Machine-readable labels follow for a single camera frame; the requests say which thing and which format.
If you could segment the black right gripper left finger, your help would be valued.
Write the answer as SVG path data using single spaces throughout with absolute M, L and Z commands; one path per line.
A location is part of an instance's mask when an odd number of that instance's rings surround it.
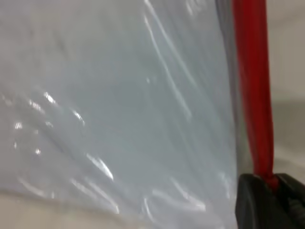
M 293 228 L 293 222 L 267 184 L 251 174 L 239 177 L 235 215 L 238 229 Z

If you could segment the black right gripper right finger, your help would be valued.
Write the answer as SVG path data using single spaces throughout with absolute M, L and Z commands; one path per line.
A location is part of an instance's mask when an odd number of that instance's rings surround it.
M 274 229 L 303 229 L 305 227 L 305 185 L 285 173 L 275 175 Z

